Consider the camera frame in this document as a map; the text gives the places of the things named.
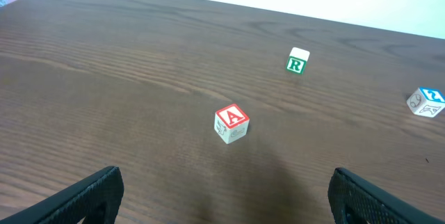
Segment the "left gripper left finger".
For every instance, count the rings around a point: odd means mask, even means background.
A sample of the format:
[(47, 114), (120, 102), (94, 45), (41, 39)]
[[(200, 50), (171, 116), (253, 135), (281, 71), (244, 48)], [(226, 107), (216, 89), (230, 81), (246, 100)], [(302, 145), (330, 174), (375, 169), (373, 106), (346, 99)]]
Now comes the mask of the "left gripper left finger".
[(47, 199), (1, 220), (1, 224), (115, 222), (124, 195), (117, 166), (105, 167)]

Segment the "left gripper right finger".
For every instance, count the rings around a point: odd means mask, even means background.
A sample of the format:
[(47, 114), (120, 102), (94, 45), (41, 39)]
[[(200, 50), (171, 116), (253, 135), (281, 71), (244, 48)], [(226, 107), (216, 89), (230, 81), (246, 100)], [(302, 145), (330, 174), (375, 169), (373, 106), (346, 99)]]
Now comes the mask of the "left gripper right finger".
[(345, 168), (336, 168), (328, 187), (336, 224), (444, 224)]

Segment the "blue number 2 block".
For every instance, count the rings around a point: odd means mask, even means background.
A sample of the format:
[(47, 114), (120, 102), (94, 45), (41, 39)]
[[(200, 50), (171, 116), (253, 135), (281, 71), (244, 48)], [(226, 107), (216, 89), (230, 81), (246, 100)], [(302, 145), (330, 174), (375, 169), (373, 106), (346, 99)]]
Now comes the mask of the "blue number 2 block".
[(444, 96), (438, 89), (417, 88), (407, 99), (407, 105), (414, 115), (433, 118), (444, 110)]

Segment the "red letter A block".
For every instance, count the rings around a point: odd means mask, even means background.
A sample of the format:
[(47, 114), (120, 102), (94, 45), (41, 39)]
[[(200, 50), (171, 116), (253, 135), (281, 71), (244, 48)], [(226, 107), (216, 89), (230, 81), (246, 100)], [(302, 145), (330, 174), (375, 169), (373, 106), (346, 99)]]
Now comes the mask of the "red letter A block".
[(215, 112), (214, 129), (226, 144), (247, 134), (250, 118), (237, 104), (231, 104)]

